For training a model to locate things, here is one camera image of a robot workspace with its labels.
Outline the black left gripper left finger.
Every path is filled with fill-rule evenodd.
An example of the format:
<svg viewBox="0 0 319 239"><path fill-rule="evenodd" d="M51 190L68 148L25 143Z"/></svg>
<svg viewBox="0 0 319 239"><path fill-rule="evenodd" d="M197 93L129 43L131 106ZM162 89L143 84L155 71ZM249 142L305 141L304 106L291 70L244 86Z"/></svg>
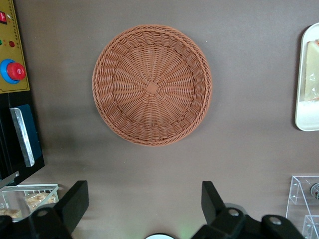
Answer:
<svg viewBox="0 0 319 239"><path fill-rule="evenodd" d="M14 223L0 217L2 239L71 239L89 207L87 181L77 181L56 204L37 208L30 216Z"/></svg>

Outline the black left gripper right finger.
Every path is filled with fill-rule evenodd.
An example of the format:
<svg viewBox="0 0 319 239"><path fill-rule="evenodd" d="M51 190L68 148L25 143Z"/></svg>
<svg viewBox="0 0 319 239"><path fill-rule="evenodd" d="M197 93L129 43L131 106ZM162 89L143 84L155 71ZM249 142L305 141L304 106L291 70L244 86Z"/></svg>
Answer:
<svg viewBox="0 0 319 239"><path fill-rule="evenodd" d="M206 219L194 239L303 239L288 219L265 215L257 221L241 209L227 206L211 181L202 182L201 207Z"/></svg>

